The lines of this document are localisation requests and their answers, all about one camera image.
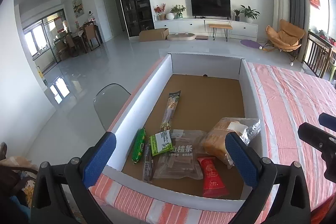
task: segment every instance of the red snack package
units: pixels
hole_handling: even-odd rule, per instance
[[[216,157],[197,158],[204,174],[203,196],[205,198],[217,198],[229,194],[229,191],[226,189],[213,164],[215,158]]]

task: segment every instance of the television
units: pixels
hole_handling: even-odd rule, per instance
[[[231,17],[230,0],[191,0],[193,16]]]

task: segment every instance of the flower pot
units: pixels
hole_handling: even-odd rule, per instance
[[[169,20],[172,20],[175,18],[175,14],[174,13],[167,13],[166,18]]]
[[[252,17],[246,17],[246,22],[247,23],[252,23],[253,22],[253,18]]]

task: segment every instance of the pink striped cloth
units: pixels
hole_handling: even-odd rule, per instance
[[[303,143],[297,129],[303,122],[319,125],[318,116],[326,112],[336,116],[336,91],[326,80],[278,67],[248,63],[265,122],[268,156],[276,164],[302,164],[310,196],[311,209],[317,208],[336,191],[323,176],[321,153]],[[211,212],[181,207],[145,196],[101,174],[90,188],[102,206],[112,206],[151,224],[226,224],[235,213]],[[256,223],[263,221],[276,190]]]

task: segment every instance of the bolt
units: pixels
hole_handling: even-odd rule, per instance
[[[298,161],[295,161],[294,162],[294,166],[300,168],[301,167],[301,163],[299,163]]]
[[[48,162],[44,161],[43,163],[41,163],[40,167],[41,168],[46,168],[48,166]]]
[[[77,163],[79,163],[79,158],[74,157],[70,160],[70,162],[71,162],[71,164],[77,164]]]
[[[263,157],[261,160],[265,164],[270,164],[271,163],[271,160],[269,158],[267,158],[267,157]]]

